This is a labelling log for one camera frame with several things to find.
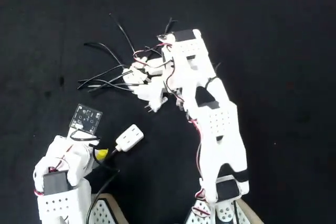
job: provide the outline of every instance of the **white plastic part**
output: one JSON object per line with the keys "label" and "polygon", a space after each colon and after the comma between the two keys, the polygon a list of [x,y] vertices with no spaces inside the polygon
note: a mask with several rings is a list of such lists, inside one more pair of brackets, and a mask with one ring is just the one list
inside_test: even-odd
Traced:
{"label": "white plastic part", "polygon": [[142,131],[132,124],[127,130],[125,130],[116,140],[116,149],[120,152],[127,152],[135,144],[143,139]]}
{"label": "white plastic part", "polygon": [[[67,178],[71,186],[78,185],[80,179],[92,171],[92,147],[89,147],[89,144],[97,145],[99,141],[74,141],[70,135],[75,130],[71,127],[67,138],[56,136],[49,145],[46,155],[36,164],[33,180],[37,191],[43,192],[43,176],[49,173],[49,167],[57,167],[59,171],[68,170]],[[93,138],[94,136],[77,131],[73,137]]]}
{"label": "white plastic part", "polygon": [[[216,183],[222,165],[229,164],[235,172],[247,169],[246,151],[240,137],[236,106],[227,102],[224,108],[200,108],[198,124],[202,132],[199,166],[203,175],[202,188],[208,202],[217,201]],[[249,191],[248,182],[236,180],[239,194]]]}
{"label": "white plastic part", "polygon": [[[162,71],[162,74],[152,78],[151,83],[138,87],[134,93],[149,101],[149,107],[155,112],[164,101],[164,93],[174,93],[176,105],[187,113],[188,118],[197,120],[202,135],[199,155],[203,176],[201,187],[205,189],[206,200],[214,204],[217,202],[216,183],[221,166],[228,164],[236,173],[246,170],[246,151],[239,133],[237,108],[230,102],[222,81],[216,77],[201,32],[193,29],[192,33],[192,39],[184,41],[176,40],[177,33],[158,36],[164,43],[164,60],[172,62],[159,71],[147,67],[148,72],[161,74]],[[215,106],[198,106],[195,99],[197,87],[206,88],[215,98],[217,103],[212,104]],[[248,181],[235,182],[239,189],[238,197],[248,193]]]}
{"label": "white plastic part", "polygon": [[61,222],[60,217],[67,218],[70,224],[85,223],[91,204],[91,187],[82,178],[78,186],[64,193],[37,197],[38,211],[42,223]]}
{"label": "white plastic part", "polygon": [[105,200],[99,199],[93,207],[90,215],[90,224],[116,224]]}
{"label": "white plastic part", "polygon": [[[239,220],[239,224],[250,224],[250,221],[240,208],[239,204],[236,204],[237,206],[237,217]],[[200,208],[203,211],[210,212],[210,207],[207,203],[197,200],[194,204],[194,207]],[[193,211],[190,212],[189,216],[187,217],[187,220],[185,224],[212,224],[212,223],[229,223],[233,220],[233,224],[237,224],[237,220],[235,217],[235,209],[233,205],[233,201],[226,201],[226,202],[220,202],[215,204],[216,213],[218,220],[220,222],[215,222],[215,218],[211,217],[200,217],[196,215]]]}

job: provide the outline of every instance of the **electrical connector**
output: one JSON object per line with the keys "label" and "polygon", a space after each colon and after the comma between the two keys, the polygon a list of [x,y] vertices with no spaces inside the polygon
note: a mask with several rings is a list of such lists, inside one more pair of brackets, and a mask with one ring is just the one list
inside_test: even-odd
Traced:
{"label": "electrical connector", "polygon": [[143,139],[142,131],[135,124],[132,124],[117,138],[116,150],[119,152],[120,151],[127,152],[142,139]]}

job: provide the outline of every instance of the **black tablecloth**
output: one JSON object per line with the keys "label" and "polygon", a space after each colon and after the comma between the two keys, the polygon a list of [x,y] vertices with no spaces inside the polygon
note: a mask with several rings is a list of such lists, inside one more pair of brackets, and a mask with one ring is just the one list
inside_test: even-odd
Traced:
{"label": "black tablecloth", "polygon": [[[135,123],[145,139],[111,165],[112,193],[130,223],[182,223],[198,190],[198,135],[174,99],[156,114],[134,95],[97,97],[77,80],[125,63],[174,30],[198,28],[238,106],[249,167],[244,199],[266,223],[333,223],[336,0],[0,0],[1,223],[38,223],[32,171],[78,103],[103,111],[97,134],[111,147]],[[97,191],[109,176],[89,179]]]}

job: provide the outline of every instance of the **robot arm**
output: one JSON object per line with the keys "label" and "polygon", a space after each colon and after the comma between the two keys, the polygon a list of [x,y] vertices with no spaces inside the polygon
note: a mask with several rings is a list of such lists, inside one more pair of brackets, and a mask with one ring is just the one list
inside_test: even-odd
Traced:
{"label": "robot arm", "polygon": [[[175,95],[176,105],[187,113],[201,133],[200,184],[206,201],[214,204],[240,198],[248,193],[249,184],[237,108],[216,77],[201,32],[185,30],[158,38],[165,45],[163,57],[149,60],[144,66],[149,75],[155,73],[155,81],[137,87],[134,93],[147,94],[144,100],[154,112],[163,104],[165,92]],[[163,67],[153,67],[165,62]],[[204,87],[215,101],[198,105],[197,87]]]}

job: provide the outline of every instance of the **perforated plate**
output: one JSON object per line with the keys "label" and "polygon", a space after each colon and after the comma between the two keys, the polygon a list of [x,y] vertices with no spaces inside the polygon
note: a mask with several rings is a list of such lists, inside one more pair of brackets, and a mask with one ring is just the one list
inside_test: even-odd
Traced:
{"label": "perforated plate", "polygon": [[[200,200],[197,200],[195,202],[194,207],[198,207],[202,210],[210,212],[209,206]],[[250,224],[250,221],[245,216],[239,204],[237,204],[237,214],[238,214],[239,224]],[[234,220],[233,221],[234,224],[237,223],[236,218],[234,218],[235,214],[234,214],[233,202],[230,203],[228,201],[224,201],[224,202],[217,203],[216,204],[216,215],[218,219],[220,220],[219,223],[230,223],[232,219]],[[201,218],[195,215],[191,211],[189,216],[187,217],[185,224],[211,224],[211,219],[210,217]]]}
{"label": "perforated plate", "polygon": [[104,199],[99,199],[92,209],[90,224],[117,224]]}

